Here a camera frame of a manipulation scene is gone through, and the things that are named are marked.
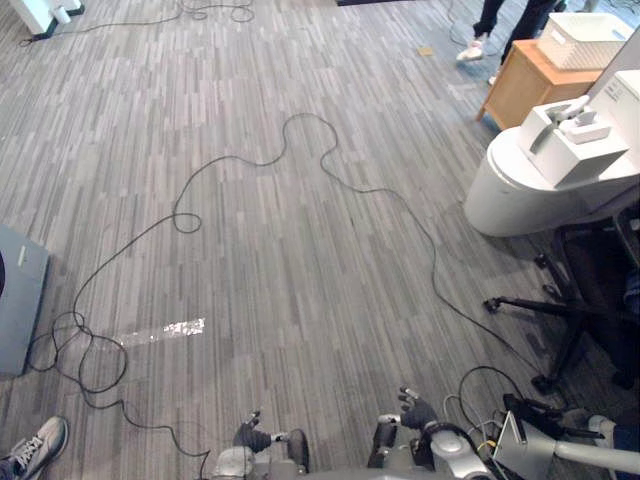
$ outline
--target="chair caster wheel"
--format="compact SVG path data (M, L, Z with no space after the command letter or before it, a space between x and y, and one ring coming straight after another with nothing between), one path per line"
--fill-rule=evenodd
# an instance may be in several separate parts
M544 270L545 268L547 268L547 265L549 263L549 259L544 253L539 253L538 255L536 255L536 258L534 258L533 261L540 270Z
M500 308L500 302L495 298L485 300L484 302L482 302L482 305L489 313L496 313L498 311L498 308Z
M538 375L531 379L531 384L540 392L540 395L550 395L556 388L556 382L544 375Z
M624 375L622 372L616 372L613 374L613 377L611 377L611 382L620 388L631 390L633 388L634 379Z
M551 285L550 283L545 283L542 286L542 290L544 290L544 293L549 295L556 302L561 303L563 301L562 295L560 295L560 292L558 292L558 289L555 287L555 285Z

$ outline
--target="foot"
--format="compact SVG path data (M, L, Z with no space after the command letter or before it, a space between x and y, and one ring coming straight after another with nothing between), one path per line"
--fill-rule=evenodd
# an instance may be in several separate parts
M43 470L67 445L69 425L62 417L51 417L31 440L21 440L9 454L20 480L37 480Z
M473 60L480 60L484 56L482 53L483 40L484 36L472 40L467 49L458 54L456 61L471 62Z
M496 73L489 77L487 83L493 87L493 84L496 83L496 78L498 78L498 75L500 75L500 69L496 70Z

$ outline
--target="shoe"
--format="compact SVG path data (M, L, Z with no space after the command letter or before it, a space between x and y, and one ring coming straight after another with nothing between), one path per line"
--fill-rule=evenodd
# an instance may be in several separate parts
M595 438L593 441L598 447L601 448L613 448L613 429L616 424L602 415L594 415L589 418L589 430L592 432L598 432L604 438ZM609 470L609 477L611 480L616 480L616 472Z
M31 440L21 440L9 454L20 480L37 480L47 465L64 450L69 424L62 417L51 417Z
M473 60L480 60L484 54L482 53L482 41L484 36L476 38L469 43L466 50L463 50L456 57L458 62L471 62Z
M500 75L500 69L496 70L496 73L489 77L487 83L493 87L493 84L496 83L496 78L498 78L498 75Z

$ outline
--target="gray panel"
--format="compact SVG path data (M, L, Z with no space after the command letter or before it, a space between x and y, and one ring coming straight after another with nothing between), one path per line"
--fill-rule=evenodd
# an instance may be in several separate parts
M38 318L49 254L0 225L5 279L0 295L0 374L19 375Z

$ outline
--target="black pants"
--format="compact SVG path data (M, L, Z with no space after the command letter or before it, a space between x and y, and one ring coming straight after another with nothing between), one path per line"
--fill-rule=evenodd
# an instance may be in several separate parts
M482 16L480 21L473 26L476 37L483 33L491 34L491 30L496 26L498 21L498 10L502 6L504 0L485 0L482 7ZM557 0L529 0L527 6L522 12L522 16L518 21L509 37L507 45L504 47L504 53L500 59L500 64L504 63L507 58L511 44L514 40L526 40L535 37L538 30L542 28L549 13L553 10Z

